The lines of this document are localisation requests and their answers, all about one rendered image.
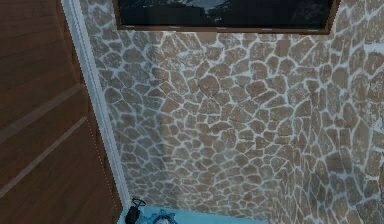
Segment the light blue table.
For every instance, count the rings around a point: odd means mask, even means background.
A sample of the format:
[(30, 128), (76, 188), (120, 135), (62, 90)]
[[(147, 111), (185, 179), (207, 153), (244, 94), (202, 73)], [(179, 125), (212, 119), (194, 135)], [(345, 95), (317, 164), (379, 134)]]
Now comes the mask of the light blue table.
[(170, 215), (178, 224), (267, 224), (266, 221), (206, 214), (187, 210), (142, 206), (136, 224), (152, 224), (159, 215)]

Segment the grey round object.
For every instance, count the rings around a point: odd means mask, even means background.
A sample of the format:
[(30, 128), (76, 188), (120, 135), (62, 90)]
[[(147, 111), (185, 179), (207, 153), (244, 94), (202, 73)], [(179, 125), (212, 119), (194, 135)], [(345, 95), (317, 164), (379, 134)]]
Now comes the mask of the grey round object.
[(152, 224), (178, 224), (170, 215), (157, 216)]

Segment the small black ringed object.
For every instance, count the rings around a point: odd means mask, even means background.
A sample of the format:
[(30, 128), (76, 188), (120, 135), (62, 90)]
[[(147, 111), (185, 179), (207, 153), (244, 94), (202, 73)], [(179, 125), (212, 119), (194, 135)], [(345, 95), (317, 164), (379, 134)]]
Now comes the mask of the small black ringed object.
[(139, 208), (146, 205), (144, 200), (137, 198), (133, 198), (131, 203), (132, 205), (130, 206), (128, 213), (125, 216), (125, 224), (136, 224), (136, 221), (139, 219), (141, 213)]

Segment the brown wooden door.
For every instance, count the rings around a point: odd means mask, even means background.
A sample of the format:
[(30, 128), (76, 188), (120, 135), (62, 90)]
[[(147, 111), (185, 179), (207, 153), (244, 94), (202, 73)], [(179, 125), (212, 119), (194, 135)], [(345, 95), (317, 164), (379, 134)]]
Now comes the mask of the brown wooden door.
[(0, 0), (0, 224), (118, 224), (123, 205), (60, 0)]

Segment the dark framed wall picture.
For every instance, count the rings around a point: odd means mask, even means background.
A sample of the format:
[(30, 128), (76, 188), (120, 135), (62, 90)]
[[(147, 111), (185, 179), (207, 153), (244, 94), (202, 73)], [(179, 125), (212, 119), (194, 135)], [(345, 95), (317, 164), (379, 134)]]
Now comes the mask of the dark framed wall picture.
[(112, 0), (135, 31), (328, 35), (341, 0)]

